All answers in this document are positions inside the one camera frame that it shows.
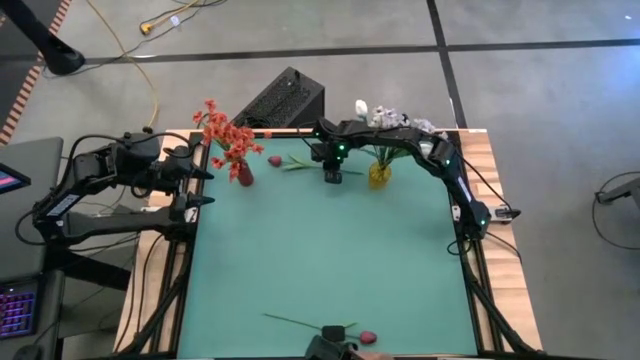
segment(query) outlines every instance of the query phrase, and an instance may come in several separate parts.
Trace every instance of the wooden table edge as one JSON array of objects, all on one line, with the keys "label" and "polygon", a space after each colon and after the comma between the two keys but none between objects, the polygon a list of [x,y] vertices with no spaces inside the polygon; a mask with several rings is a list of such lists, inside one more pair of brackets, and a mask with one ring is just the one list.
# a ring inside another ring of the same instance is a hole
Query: wooden table edge
[{"label": "wooden table edge", "polygon": [[[265,131],[278,132],[284,134],[296,134],[297,129],[254,129],[255,133],[264,133]],[[488,133],[486,129],[438,129],[438,131],[455,131],[460,136],[460,142],[462,152],[465,158],[474,164],[476,168],[479,168],[483,173],[487,181],[502,194],[502,186],[500,184],[499,177],[497,175],[497,166],[493,151],[491,149],[491,143],[489,141]],[[199,133],[202,130],[196,129],[178,129],[168,130],[167,132],[176,133],[186,138],[192,133]],[[300,129],[300,133],[310,133],[311,129]],[[165,137],[162,142],[162,148],[174,148],[178,145],[183,145],[183,142],[174,137]],[[200,157],[200,152],[194,154],[197,159]],[[163,153],[160,159],[163,159],[166,155]],[[479,182],[477,176],[467,169],[469,176],[469,183],[471,191],[474,196],[479,200],[484,201],[490,205],[499,205],[500,200],[488,190],[488,187]],[[195,190],[197,183],[194,181],[190,183],[189,188],[192,191]],[[149,197],[149,206],[165,206],[171,202],[171,198],[164,193],[153,192]],[[515,239],[511,225],[491,225],[490,231],[500,236],[502,239],[516,246]],[[143,264],[151,244],[157,237],[157,233],[153,231],[145,231],[141,234],[138,253],[136,259],[138,264]],[[160,241],[154,248],[154,252],[149,258],[148,272],[145,286],[145,300],[142,306],[141,322],[144,324],[146,319],[155,310],[158,303],[158,297],[160,293],[160,283],[162,276],[164,275],[165,261],[168,253],[168,243],[164,240]],[[540,337],[538,334],[533,310],[531,308],[531,302],[529,293],[527,291],[526,282],[524,279],[524,273],[522,266],[518,262],[517,257],[509,252],[505,248],[501,248],[497,243],[487,241],[486,238],[483,243],[483,251],[486,258],[486,266],[489,273],[489,280],[491,282],[491,288],[493,291],[494,302],[497,307],[503,313],[505,318],[509,321],[511,326],[520,334],[522,339],[529,345],[536,349],[541,349]],[[176,266],[174,269],[178,269],[182,255],[180,251],[176,255]],[[471,257],[471,265],[474,272],[477,273],[477,263]],[[133,339],[133,333],[137,325],[138,307],[140,304],[140,284],[142,280],[142,266],[136,268],[136,294],[133,299],[134,308],[131,313],[131,321],[127,333],[124,335],[120,349],[126,347]],[[127,290],[125,303],[123,306],[122,315],[120,318],[120,324],[118,326],[118,332],[116,336],[116,342],[122,337],[122,332],[125,328],[125,324],[129,317],[129,308],[131,306],[131,282],[129,289]],[[476,299],[476,308],[478,311],[478,320],[480,333],[483,339],[484,348],[491,350],[494,348],[491,342],[491,332],[489,330],[489,320],[486,311],[482,308],[482,305]],[[175,315],[175,301],[167,311],[165,315],[165,321],[163,323],[162,335],[160,339],[159,350],[166,351],[169,348],[170,335],[172,333],[173,320]]]}]

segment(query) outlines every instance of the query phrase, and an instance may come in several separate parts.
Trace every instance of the red vase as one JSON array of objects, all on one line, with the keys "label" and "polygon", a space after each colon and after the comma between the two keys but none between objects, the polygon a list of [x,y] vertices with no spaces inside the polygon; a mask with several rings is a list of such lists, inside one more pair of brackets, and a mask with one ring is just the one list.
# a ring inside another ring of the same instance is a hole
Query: red vase
[{"label": "red vase", "polygon": [[253,174],[251,173],[251,168],[249,168],[249,164],[246,161],[243,161],[240,164],[240,173],[238,174],[238,182],[242,186],[251,186],[253,184]]}]

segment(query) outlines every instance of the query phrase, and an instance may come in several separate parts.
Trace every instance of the concrete floor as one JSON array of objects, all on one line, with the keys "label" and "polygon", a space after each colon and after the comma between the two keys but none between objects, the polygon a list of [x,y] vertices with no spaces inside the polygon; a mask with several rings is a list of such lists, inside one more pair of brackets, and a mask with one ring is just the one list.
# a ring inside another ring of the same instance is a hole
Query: concrete floor
[{"label": "concrete floor", "polygon": [[[143,40],[137,30],[140,21],[175,5],[169,0],[95,3],[127,48]],[[447,44],[640,37],[640,4],[633,0],[441,0],[437,7]],[[59,35],[88,58],[119,55],[84,0],[74,0]],[[435,44],[424,0],[231,0],[202,9],[178,31],[136,54]],[[640,131],[640,47],[585,43],[573,49],[490,48],[449,56],[468,126],[489,129],[506,198],[523,211],[514,229],[544,348],[559,355],[636,359],[640,253],[602,242],[593,230],[590,206],[607,178],[640,170],[635,146]],[[456,124],[435,52],[143,66],[161,102],[157,130],[192,126],[191,113],[207,97],[216,98],[235,116],[287,66],[327,87],[326,113],[332,119],[352,116],[353,101],[363,98],[427,117],[441,127]],[[67,151],[81,135],[135,131],[150,115],[144,79],[129,64],[68,78],[41,77],[12,142],[57,134],[65,139]],[[98,144],[89,141],[84,148]],[[98,200],[116,196],[114,192]],[[128,197],[125,201],[137,205]],[[640,212],[632,204],[622,201],[598,210],[607,235],[640,246]],[[114,255],[124,256],[124,250]],[[115,304],[121,301],[118,296],[105,298]],[[95,309],[93,324],[113,310],[87,306]],[[72,338],[64,358],[104,354],[112,340],[113,335],[102,333]]]}]

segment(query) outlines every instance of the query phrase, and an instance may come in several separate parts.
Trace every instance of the yellow vase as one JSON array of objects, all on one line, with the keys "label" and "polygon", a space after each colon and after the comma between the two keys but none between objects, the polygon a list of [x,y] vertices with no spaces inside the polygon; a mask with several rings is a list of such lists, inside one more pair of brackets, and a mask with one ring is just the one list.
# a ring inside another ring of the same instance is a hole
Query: yellow vase
[{"label": "yellow vase", "polygon": [[384,169],[376,161],[369,167],[369,188],[373,190],[383,189],[391,180],[391,166]]}]

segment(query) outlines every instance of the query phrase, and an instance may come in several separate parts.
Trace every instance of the yellow cable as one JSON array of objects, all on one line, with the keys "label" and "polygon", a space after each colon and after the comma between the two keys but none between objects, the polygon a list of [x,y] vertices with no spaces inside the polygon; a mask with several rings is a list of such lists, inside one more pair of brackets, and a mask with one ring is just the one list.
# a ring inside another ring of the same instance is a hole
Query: yellow cable
[{"label": "yellow cable", "polygon": [[151,120],[149,120],[149,123],[147,124],[147,126],[152,127],[153,123],[156,121],[156,118],[158,117],[158,107],[159,107],[158,92],[156,91],[155,86],[153,86],[153,83],[151,82],[151,79],[149,79],[149,76],[147,75],[147,73],[144,72],[144,70],[142,70],[140,65],[138,65],[138,63],[135,62],[131,56],[129,56],[129,54],[127,53],[127,50],[125,50],[124,46],[122,45],[122,42],[120,42],[120,38],[118,38],[118,35],[116,35],[115,31],[113,31],[113,29],[111,28],[107,20],[104,18],[104,16],[102,16],[102,13],[100,13],[100,11],[95,7],[95,5],[93,5],[93,2],[91,0],[87,0],[87,3],[89,3],[89,6],[91,6],[93,11],[100,18],[100,20],[102,20],[102,22],[107,27],[107,29],[109,29],[109,32],[111,32],[111,35],[113,35],[113,38],[116,39],[116,42],[118,43],[118,46],[122,51],[122,55],[125,58],[127,58],[127,60],[129,60],[133,65],[135,65],[135,67],[138,68],[138,70],[140,70],[140,73],[142,74],[142,76],[144,76],[144,79],[147,81],[147,84],[149,84],[149,88],[151,89],[151,95],[153,97],[153,113],[151,114]]},{"label": "yellow cable", "polygon": [[160,18],[160,19],[158,19],[156,21],[151,22],[151,27],[156,27],[158,25],[164,24],[167,20],[171,19],[172,16],[178,15],[181,12],[187,10],[188,8],[190,8],[193,5],[195,5],[198,1],[200,1],[200,0],[193,0],[192,2],[188,3],[187,5],[181,7],[180,9],[178,9],[178,10],[176,10],[176,11],[170,13],[170,14],[165,15],[163,18]]}]

